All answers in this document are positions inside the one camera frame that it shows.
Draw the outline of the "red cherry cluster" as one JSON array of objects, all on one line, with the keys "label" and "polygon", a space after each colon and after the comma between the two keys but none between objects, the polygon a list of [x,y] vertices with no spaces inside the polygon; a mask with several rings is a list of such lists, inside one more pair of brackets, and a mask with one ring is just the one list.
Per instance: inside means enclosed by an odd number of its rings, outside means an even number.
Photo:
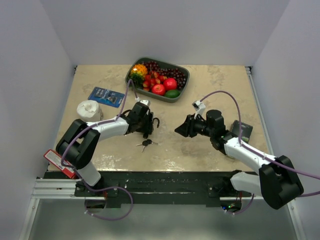
[{"label": "red cherry cluster", "polygon": [[142,83],[143,90],[151,91],[152,88],[157,84],[162,84],[167,79],[161,71],[150,71],[149,74],[144,76],[144,81]]}]

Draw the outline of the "black headed key bunch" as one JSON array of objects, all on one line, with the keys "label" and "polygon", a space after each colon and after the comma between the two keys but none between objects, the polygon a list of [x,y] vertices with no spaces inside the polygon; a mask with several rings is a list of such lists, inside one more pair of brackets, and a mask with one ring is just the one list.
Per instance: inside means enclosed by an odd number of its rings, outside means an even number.
[{"label": "black headed key bunch", "polygon": [[137,144],[136,146],[137,146],[137,147],[142,146],[141,152],[143,153],[144,150],[145,150],[145,148],[146,148],[147,146],[149,146],[149,145],[158,145],[158,143],[152,141],[151,139],[146,139],[146,140],[144,140],[142,143]]}]

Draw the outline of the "red apple front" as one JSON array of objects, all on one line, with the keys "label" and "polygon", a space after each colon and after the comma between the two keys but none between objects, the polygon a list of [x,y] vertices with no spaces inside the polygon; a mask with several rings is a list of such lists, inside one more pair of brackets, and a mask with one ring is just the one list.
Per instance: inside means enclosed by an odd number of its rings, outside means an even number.
[{"label": "red apple front", "polygon": [[166,93],[166,88],[163,84],[155,84],[152,87],[151,92],[159,96],[164,96]]}]

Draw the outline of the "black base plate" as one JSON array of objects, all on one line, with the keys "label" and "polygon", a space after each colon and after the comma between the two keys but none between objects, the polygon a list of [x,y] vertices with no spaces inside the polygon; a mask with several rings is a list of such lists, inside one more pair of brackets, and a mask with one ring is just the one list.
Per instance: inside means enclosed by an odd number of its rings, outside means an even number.
[{"label": "black base plate", "polygon": [[73,195],[84,198],[90,209],[120,208],[122,205],[204,205],[240,209],[240,198],[250,197],[235,190],[230,182],[234,171],[102,171],[104,180],[91,192],[79,180],[72,183]]}]

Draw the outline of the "grey fruit tray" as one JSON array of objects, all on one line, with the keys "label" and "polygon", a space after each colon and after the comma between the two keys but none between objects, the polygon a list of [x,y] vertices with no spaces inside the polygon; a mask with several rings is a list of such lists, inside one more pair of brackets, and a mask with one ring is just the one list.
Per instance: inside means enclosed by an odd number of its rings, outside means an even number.
[{"label": "grey fruit tray", "polygon": [[[148,97],[151,97],[151,98],[154,98],[154,99],[157,99],[157,100],[160,100],[160,101],[163,101],[163,102],[167,102],[167,103],[175,103],[181,96],[182,96],[182,93],[184,93],[188,83],[189,83],[189,78],[190,78],[190,73],[189,71],[184,68],[184,67],[181,67],[181,66],[178,66],[178,65],[175,65],[175,64],[172,64],[172,63],[168,63],[168,62],[165,62],[165,61],[161,61],[161,60],[157,60],[157,59],[153,59],[153,58],[150,58],[150,57],[141,57],[139,58],[138,60],[136,60],[134,62],[134,64],[131,66],[131,68],[136,65],[136,64],[142,64],[142,62],[149,62],[149,61],[155,61],[155,62],[158,62],[158,65],[161,67],[161,68],[172,68],[172,67],[177,67],[180,71],[182,71],[183,73],[185,73],[187,75],[187,80],[186,80],[186,85],[185,87],[182,89],[182,90],[178,90],[178,87],[176,90],[180,91],[180,95],[176,98],[167,98],[165,97],[165,95],[161,96],[161,95],[157,95],[157,94],[153,94],[152,93],[152,90],[151,91],[146,91],[146,90],[143,90],[143,86],[142,88],[139,88],[139,87],[135,87],[136,88],[136,91],[142,95],[145,95],[145,96],[148,96]],[[129,71],[125,77],[125,81],[128,82],[129,79],[127,78],[129,76]]]}]

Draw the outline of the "red apple back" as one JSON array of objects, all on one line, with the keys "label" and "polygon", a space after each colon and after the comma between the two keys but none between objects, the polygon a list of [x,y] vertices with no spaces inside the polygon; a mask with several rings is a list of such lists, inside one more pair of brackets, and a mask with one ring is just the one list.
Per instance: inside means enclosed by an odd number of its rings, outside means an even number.
[{"label": "red apple back", "polygon": [[163,82],[163,85],[166,91],[176,90],[178,86],[177,81],[174,78],[167,78]]}]

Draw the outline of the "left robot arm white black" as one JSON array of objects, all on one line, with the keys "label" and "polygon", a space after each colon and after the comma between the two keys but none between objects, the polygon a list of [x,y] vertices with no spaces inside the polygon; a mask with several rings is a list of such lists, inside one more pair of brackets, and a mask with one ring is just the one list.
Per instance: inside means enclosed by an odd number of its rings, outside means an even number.
[{"label": "left robot arm white black", "polygon": [[61,164],[68,161],[79,176],[86,182],[86,191],[99,196],[104,190],[101,174],[91,162],[98,142],[115,136],[141,133],[148,137],[154,127],[154,115],[149,100],[136,102],[128,114],[120,114],[109,120],[84,122],[76,119],[69,126],[55,147],[61,156]]}]

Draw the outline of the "aluminium frame rail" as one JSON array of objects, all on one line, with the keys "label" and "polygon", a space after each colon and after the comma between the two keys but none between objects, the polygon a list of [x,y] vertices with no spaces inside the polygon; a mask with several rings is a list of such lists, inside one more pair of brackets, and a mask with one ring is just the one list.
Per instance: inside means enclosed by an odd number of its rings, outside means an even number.
[{"label": "aluminium frame rail", "polygon": [[258,111],[258,114],[259,114],[260,122],[261,122],[263,133],[264,133],[264,138],[266,140],[267,149],[268,149],[268,151],[269,151],[269,153],[271,155],[274,155],[274,151],[273,151],[273,147],[272,147],[272,144],[271,144],[271,141],[270,141],[267,125],[266,125],[266,122],[265,122],[265,119],[264,119],[264,115],[263,115],[263,112],[262,112],[262,109],[261,109],[260,101],[259,101],[258,94],[257,94],[257,91],[256,91],[256,87],[255,87],[255,84],[254,84],[253,75],[252,75],[252,67],[251,66],[245,66],[244,68],[245,68],[245,71],[246,71],[246,74],[247,74],[247,77],[248,77],[248,80],[249,80],[249,83],[250,83],[250,87],[251,87],[251,91],[252,91],[252,94],[253,94],[253,98],[254,98],[254,101],[255,101],[255,104],[256,104],[256,107],[257,107],[257,111]]}]

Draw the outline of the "red box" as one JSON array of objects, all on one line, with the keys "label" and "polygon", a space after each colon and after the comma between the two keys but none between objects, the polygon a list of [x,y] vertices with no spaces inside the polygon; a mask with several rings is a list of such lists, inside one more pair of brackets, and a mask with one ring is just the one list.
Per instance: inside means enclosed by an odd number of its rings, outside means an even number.
[{"label": "red box", "polygon": [[49,149],[43,157],[48,160],[52,165],[58,168],[65,176],[70,179],[76,178],[76,173],[70,167],[63,166],[61,164],[61,156],[54,150]]}]

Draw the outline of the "white paper roll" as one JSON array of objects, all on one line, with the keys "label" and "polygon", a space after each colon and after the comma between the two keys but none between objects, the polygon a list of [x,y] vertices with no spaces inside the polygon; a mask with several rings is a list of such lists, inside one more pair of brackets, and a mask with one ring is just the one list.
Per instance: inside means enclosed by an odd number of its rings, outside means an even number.
[{"label": "white paper roll", "polygon": [[76,112],[84,122],[98,122],[103,120],[103,112],[95,100],[85,100],[78,104]]}]

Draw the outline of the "green black box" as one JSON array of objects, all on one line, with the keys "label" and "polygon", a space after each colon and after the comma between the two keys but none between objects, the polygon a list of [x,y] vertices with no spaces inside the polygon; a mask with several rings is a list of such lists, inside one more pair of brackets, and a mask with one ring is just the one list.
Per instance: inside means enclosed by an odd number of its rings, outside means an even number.
[{"label": "green black box", "polygon": [[241,140],[248,144],[253,131],[253,126],[244,122],[240,124],[238,120],[235,120],[231,124],[230,131],[235,135],[239,136],[240,130],[241,130]]}]

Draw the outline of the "blue card package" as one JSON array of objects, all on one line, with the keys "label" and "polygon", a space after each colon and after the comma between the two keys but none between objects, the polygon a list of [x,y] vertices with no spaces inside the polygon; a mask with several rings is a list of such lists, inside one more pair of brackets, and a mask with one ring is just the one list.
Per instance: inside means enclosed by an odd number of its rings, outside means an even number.
[{"label": "blue card package", "polygon": [[95,87],[87,99],[91,101],[96,101],[99,104],[118,108],[121,105],[124,97],[124,93],[120,93],[106,88]]}]

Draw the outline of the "green avocado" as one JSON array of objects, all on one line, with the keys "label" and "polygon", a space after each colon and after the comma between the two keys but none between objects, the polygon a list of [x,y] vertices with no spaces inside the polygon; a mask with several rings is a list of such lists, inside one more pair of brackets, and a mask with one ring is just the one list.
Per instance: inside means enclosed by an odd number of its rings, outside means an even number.
[{"label": "green avocado", "polygon": [[177,89],[171,89],[168,90],[164,96],[169,99],[174,99],[180,96],[180,91],[178,91]]}]

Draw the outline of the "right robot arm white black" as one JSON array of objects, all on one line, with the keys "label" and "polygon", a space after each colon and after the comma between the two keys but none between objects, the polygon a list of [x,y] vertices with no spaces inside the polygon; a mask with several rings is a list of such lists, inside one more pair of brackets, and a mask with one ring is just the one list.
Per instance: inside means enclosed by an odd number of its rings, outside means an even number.
[{"label": "right robot arm white black", "polygon": [[241,161],[254,171],[255,174],[238,172],[225,181],[222,189],[227,196],[233,197],[239,191],[245,191],[263,197],[271,208],[278,210],[304,193],[288,157],[275,157],[240,142],[236,134],[226,129],[219,110],[209,110],[205,118],[189,114],[174,131],[185,138],[209,137],[217,151]]}]

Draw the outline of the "orange pineapple toy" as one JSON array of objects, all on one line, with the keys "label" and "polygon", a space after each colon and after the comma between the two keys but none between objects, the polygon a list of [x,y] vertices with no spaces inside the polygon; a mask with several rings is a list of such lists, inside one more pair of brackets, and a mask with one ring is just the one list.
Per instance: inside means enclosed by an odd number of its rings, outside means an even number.
[{"label": "orange pineapple toy", "polygon": [[148,74],[148,69],[143,64],[135,64],[128,73],[128,80],[132,80],[135,87],[142,88],[145,76]]}]

